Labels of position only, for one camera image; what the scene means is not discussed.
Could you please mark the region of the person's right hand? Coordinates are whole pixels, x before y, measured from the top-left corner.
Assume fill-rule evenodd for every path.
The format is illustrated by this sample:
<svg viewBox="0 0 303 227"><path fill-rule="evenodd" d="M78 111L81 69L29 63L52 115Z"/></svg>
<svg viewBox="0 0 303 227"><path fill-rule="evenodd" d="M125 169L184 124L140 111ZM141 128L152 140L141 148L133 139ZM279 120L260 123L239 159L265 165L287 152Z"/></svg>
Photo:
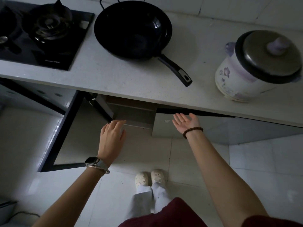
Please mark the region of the person's right hand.
<svg viewBox="0 0 303 227"><path fill-rule="evenodd" d="M173 118L172 123L181 134L189 129L192 131L195 127L201 128L200 125L190 125L191 118L182 113L173 114Z"/></svg>

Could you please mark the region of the person's left hand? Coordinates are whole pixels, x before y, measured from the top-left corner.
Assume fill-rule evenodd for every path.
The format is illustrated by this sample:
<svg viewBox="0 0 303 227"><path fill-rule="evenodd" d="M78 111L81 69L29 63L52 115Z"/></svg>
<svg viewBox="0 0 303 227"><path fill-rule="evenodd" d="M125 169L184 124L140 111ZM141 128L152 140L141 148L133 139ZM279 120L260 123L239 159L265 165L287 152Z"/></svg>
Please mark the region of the person's left hand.
<svg viewBox="0 0 303 227"><path fill-rule="evenodd" d="M122 150L123 145L119 144L120 128L125 123L125 120L113 120L101 129L97 157L108 167L111 166Z"/></svg>

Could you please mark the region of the person's right forearm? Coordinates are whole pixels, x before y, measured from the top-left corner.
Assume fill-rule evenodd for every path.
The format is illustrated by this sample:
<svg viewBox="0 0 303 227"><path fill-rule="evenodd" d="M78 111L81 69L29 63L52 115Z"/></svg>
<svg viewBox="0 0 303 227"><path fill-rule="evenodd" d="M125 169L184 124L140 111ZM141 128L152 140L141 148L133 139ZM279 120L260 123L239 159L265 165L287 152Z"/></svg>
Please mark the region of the person's right forearm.
<svg viewBox="0 0 303 227"><path fill-rule="evenodd" d="M224 227L241 227L268 213L251 187L227 164L201 130L186 134L206 187Z"/></svg>

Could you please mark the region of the grey inner cabinet box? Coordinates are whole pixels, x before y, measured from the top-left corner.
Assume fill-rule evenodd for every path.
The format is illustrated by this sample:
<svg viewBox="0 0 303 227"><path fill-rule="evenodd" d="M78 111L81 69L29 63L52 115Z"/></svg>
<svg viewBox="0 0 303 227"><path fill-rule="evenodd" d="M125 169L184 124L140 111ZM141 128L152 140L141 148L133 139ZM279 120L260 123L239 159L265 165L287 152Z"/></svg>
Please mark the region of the grey inner cabinet box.
<svg viewBox="0 0 303 227"><path fill-rule="evenodd" d="M103 96L113 119L126 120L126 125L153 129L158 104L117 96Z"/></svg>

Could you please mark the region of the smartwatch with grey band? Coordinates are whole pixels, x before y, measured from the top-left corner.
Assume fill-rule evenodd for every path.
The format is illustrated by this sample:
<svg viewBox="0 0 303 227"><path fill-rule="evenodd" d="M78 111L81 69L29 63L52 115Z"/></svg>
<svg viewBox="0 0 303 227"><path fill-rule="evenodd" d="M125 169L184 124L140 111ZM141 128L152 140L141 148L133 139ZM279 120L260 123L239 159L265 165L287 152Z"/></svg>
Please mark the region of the smartwatch with grey band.
<svg viewBox="0 0 303 227"><path fill-rule="evenodd" d="M90 165L105 165L108 167L102 160L100 160L98 157L89 157L86 159L85 164L90 164Z"/></svg>

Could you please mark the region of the silver bangle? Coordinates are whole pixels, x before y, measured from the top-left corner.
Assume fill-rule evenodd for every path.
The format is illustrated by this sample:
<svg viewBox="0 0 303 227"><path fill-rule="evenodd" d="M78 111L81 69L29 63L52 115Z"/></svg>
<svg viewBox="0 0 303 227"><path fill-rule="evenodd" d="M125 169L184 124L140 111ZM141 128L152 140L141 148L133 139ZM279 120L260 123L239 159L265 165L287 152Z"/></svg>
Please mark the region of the silver bangle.
<svg viewBox="0 0 303 227"><path fill-rule="evenodd" d="M86 167L90 167L90 168L94 168L97 169L99 171L103 172L103 175L107 175L110 174L110 171L108 170L108 167L106 167L105 165L90 165L90 164L86 164Z"/></svg>

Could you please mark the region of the white left shoe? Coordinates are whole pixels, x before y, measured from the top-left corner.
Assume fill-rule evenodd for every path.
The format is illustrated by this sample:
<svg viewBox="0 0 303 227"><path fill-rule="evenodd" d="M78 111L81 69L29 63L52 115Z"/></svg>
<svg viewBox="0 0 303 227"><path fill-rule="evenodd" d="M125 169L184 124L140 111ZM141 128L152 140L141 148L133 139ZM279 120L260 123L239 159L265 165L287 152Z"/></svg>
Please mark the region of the white left shoe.
<svg viewBox="0 0 303 227"><path fill-rule="evenodd" d="M149 172L139 172L135 176L135 186L139 188L139 186L150 186L151 182L149 180Z"/></svg>

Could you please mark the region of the white shoe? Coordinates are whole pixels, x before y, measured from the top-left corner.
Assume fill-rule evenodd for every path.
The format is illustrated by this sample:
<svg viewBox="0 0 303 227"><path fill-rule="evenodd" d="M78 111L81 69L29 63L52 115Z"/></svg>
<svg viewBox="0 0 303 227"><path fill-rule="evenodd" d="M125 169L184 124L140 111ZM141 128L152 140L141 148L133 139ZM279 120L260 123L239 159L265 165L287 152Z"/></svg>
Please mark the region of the white shoe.
<svg viewBox="0 0 303 227"><path fill-rule="evenodd" d="M149 172L139 172L135 176L135 186L139 188L139 186L150 186L151 182L149 180Z"/></svg>
<svg viewBox="0 0 303 227"><path fill-rule="evenodd" d="M155 183L159 183L161 185L165 185L165 176L162 170L160 169L155 169L151 171L151 180L152 180L152 185Z"/></svg>

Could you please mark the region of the white floral electric cooker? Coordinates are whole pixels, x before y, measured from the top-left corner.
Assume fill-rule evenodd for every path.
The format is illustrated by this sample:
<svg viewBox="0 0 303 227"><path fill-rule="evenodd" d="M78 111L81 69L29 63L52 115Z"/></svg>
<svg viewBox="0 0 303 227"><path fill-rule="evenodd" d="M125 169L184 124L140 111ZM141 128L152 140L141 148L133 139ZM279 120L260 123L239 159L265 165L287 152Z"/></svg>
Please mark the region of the white floral electric cooker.
<svg viewBox="0 0 303 227"><path fill-rule="evenodd" d="M236 42L225 45L227 57L215 73L215 83L222 94L233 101L248 102L286 84L270 84L249 74L235 54Z"/></svg>

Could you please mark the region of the dark cooker lid with knob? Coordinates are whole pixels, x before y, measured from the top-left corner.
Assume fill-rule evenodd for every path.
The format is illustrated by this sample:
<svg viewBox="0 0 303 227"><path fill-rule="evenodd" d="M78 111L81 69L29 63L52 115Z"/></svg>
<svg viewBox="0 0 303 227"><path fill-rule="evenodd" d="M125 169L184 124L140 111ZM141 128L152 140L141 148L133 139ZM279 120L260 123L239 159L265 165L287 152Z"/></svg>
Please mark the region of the dark cooker lid with knob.
<svg viewBox="0 0 303 227"><path fill-rule="evenodd" d="M237 39L235 54L240 65L261 81L287 84L301 79L301 52L280 33L269 30L246 32Z"/></svg>

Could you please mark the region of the dark red garment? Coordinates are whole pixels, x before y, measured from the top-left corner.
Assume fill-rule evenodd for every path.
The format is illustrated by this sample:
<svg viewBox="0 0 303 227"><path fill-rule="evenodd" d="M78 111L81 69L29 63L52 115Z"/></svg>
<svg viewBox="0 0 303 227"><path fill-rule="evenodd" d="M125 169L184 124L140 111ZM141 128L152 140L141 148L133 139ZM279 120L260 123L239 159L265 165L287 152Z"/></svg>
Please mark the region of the dark red garment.
<svg viewBox="0 0 303 227"><path fill-rule="evenodd" d="M208 227L181 198L174 198L157 214L131 218L118 227ZM302 224L255 215L247 218L241 227L303 227Z"/></svg>

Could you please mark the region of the grey cabinet front panel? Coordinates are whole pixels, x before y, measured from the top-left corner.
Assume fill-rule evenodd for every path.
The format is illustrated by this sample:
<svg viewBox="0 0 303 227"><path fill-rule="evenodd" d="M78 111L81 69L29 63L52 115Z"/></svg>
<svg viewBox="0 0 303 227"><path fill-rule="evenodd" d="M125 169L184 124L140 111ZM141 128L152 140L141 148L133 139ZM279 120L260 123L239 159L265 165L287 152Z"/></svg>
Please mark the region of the grey cabinet front panel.
<svg viewBox="0 0 303 227"><path fill-rule="evenodd" d="M0 111L14 107L62 118L76 93L73 89L0 77Z"/></svg>

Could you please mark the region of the black glass gas stove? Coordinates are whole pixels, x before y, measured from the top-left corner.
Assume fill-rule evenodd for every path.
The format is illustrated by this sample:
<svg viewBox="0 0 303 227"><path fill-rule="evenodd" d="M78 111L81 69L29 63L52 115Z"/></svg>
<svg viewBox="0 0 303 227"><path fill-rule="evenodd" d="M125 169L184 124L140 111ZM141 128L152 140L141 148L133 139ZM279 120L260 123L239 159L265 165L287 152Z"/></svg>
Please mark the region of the black glass gas stove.
<svg viewBox="0 0 303 227"><path fill-rule="evenodd" d="M23 13L38 6L40 5L0 0L0 37L8 37L5 44L0 44L0 60L68 71L95 14L70 9L74 25L68 35L42 43L34 41L22 29Z"/></svg>

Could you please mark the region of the black cast iron burner grate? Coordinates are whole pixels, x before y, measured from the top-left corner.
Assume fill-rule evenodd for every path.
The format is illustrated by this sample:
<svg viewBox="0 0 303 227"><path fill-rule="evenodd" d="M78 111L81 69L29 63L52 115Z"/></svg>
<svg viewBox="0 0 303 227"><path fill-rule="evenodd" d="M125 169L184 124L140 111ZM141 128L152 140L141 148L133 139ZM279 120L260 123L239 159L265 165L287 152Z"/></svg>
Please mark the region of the black cast iron burner grate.
<svg viewBox="0 0 303 227"><path fill-rule="evenodd" d="M42 43L66 37L73 25L71 10L60 0L24 12L22 18L22 29L34 41Z"/></svg>

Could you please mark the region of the grey cabinet door dark frame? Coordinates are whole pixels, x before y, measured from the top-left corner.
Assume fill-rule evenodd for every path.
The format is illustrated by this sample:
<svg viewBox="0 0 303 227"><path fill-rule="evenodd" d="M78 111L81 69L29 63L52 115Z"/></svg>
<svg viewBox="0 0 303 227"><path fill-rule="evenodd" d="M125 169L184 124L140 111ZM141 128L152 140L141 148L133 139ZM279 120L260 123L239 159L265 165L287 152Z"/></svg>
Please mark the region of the grey cabinet door dark frame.
<svg viewBox="0 0 303 227"><path fill-rule="evenodd" d="M114 113L101 94L77 90L43 154L38 172L85 167L97 155L101 128Z"/></svg>

